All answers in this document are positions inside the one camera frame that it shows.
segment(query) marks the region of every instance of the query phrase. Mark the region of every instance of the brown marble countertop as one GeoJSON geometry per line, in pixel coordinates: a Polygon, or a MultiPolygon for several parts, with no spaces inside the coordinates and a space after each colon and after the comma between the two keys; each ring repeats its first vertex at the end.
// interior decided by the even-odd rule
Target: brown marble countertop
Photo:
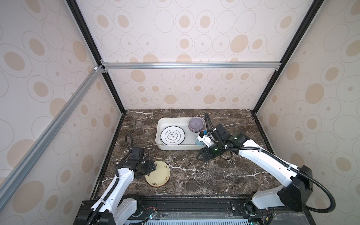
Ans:
{"type": "Polygon", "coordinates": [[[209,113],[214,126],[221,123],[231,134],[240,130],[266,149],[255,120],[248,110],[128,110],[99,195],[104,193],[114,177],[114,164],[127,153],[124,141],[127,133],[134,136],[134,146],[150,150],[150,157],[154,161],[166,162],[170,167],[171,176],[164,186],[158,188],[150,186],[145,177],[135,179],[126,189],[126,194],[249,194],[254,190],[267,190],[280,184],[261,167],[240,156],[234,155],[230,160],[217,157],[209,162],[202,162],[195,159],[198,150],[160,150],[157,147],[155,136],[160,118],[203,118],[204,112],[209,113]]]}

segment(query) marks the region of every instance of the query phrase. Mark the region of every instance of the rectangular dish basin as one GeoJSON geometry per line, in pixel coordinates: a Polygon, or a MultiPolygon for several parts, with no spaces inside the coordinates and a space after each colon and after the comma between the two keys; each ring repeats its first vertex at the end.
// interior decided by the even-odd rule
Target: rectangular dish basin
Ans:
{"type": "Polygon", "coordinates": [[[158,121],[158,127],[156,131],[156,138],[155,142],[158,145],[159,149],[161,150],[199,150],[204,148],[206,145],[197,145],[195,143],[196,133],[192,132],[189,127],[188,123],[189,120],[193,117],[164,117],[158,121]],[[161,142],[161,132],[170,126],[177,126],[180,127],[185,133],[184,141],[179,145],[165,145],[161,142]]]}

